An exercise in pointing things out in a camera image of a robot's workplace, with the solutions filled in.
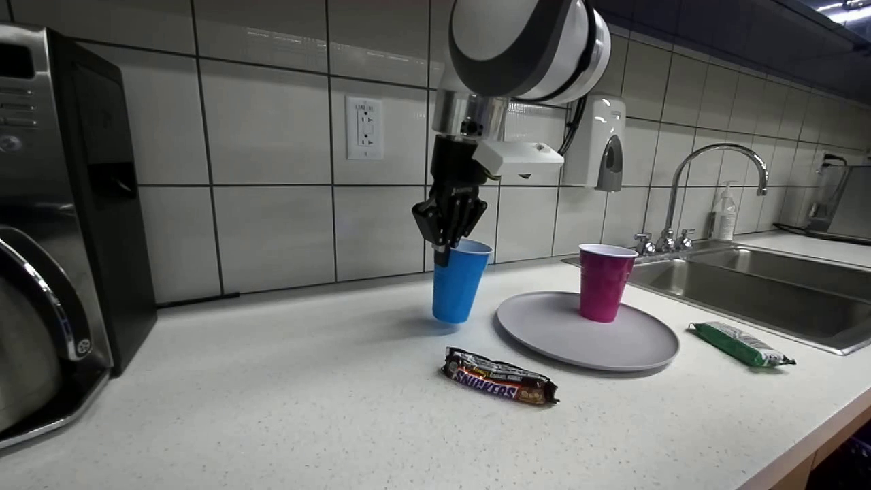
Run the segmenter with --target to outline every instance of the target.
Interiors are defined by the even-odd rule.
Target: kitchen counter
[[[749,240],[778,242],[871,264],[871,248]],[[626,302],[680,338],[661,373],[569,370],[501,340],[504,299],[577,280],[558,261],[495,267],[457,332],[430,321],[427,278],[163,310],[79,425],[0,457],[0,487],[738,487],[871,387],[871,348],[833,357],[729,321],[798,359],[751,373],[683,332],[713,313],[640,289]],[[528,408],[446,381],[446,346],[542,370],[561,403]]]

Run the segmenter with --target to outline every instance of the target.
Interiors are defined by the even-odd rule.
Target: wall
[[[408,210],[427,191],[446,0],[11,5],[16,22],[52,25],[122,68],[161,302],[430,267]],[[596,90],[629,103],[626,188],[591,193],[558,174],[490,182],[476,237],[495,261],[659,231],[672,169],[708,142],[751,144],[773,166],[773,191],[754,196],[749,163],[710,152],[689,174],[683,229],[702,229],[724,182],[740,199],[738,231],[795,221],[825,150],[871,147],[868,106],[626,30]],[[346,158],[346,95],[384,101],[384,161]],[[561,128],[555,109],[509,117],[512,136],[550,144]]]

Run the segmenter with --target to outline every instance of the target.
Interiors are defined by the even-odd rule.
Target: electrical outlet
[[[384,101],[348,98],[348,161],[384,158]]]

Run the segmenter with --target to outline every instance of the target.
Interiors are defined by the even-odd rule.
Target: blue cup
[[[433,316],[444,324],[468,321],[474,297],[490,261],[490,245],[460,240],[449,264],[436,264]]]

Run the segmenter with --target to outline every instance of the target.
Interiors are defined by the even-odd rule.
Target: gray plate
[[[520,294],[495,319],[517,343],[574,368],[640,373],[675,359],[680,340],[659,319],[621,305],[612,324],[599,324],[582,319],[577,302],[569,291]]]

